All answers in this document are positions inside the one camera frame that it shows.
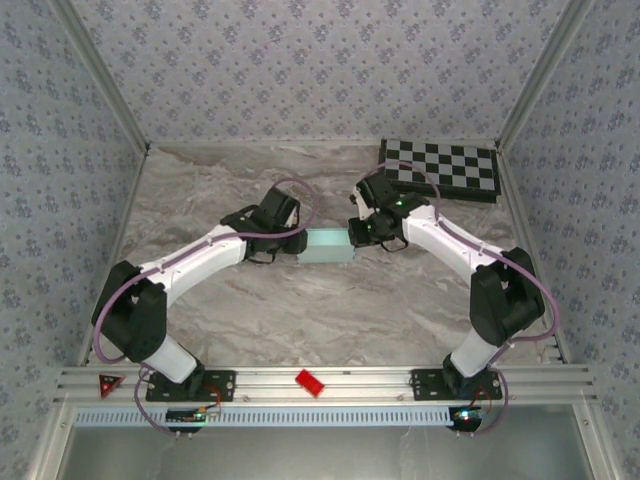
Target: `light blue block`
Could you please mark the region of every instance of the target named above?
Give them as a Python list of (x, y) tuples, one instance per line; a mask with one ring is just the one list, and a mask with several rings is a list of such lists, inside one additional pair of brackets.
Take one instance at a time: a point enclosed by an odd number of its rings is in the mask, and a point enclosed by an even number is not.
[(299, 263), (345, 263), (355, 257), (346, 228), (310, 228), (307, 234), (307, 249), (298, 255)]

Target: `red triangle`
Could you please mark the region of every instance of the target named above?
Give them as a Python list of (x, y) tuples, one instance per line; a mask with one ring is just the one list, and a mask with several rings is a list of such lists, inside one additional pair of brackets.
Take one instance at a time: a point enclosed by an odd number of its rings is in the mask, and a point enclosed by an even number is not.
[(100, 378), (100, 398), (104, 399), (122, 383), (125, 377), (119, 375), (98, 374)]

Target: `floral pattern wall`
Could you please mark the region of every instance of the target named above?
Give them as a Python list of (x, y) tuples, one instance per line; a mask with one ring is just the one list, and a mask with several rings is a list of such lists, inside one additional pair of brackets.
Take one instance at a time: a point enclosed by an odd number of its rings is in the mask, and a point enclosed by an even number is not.
[(640, 4), (596, 2), (507, 158), (573, 360), (640, 478)]
[(148, 141), (496, 138), (566, 0), (75, 0)]
[(0, 478), (73, 364), (139, 157), (45, 0), (0, 5)]

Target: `gray marble surface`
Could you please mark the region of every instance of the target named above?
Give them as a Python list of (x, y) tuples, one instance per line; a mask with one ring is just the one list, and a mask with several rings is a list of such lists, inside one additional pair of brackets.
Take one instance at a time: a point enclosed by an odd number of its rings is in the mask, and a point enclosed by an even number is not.
[[(314, 226), (345, 227), (357, 214), (349, 192), (376, 157), (375, 146), (152, 149), (122, 256), (135, 264), (170, 253), (284, 176), (317, 190)], [(303, 189), (290, 192), (310, 204)], [(515, 245), (502, 202), (444, 201), (442, 211), (488, 242)], [(178, 299), (169, 331), (208, 365), (439, 364), (470, 328), (468, 308), (467, 286), (430, 253), (370, 247), (348, 264), (297, 265), (281, 255), (273, 265), (226, 269)], [(534, 345), (519, 345), (504, 361), (537, 356)]]

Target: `black and white checkerboard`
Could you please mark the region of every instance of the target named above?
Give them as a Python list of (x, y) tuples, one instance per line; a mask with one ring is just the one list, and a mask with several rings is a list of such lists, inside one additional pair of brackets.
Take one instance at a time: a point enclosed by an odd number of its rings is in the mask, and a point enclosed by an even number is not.
[[(382, 140), (380, 163), (403, 160), (421, 167), (438, 185), (443, 198), (496, 202), (500, 181), (496, 151), (486, 148)], [(385, 174), (401, 192), (433, 195), (422, 174), (404, 165), (386, 166)]]

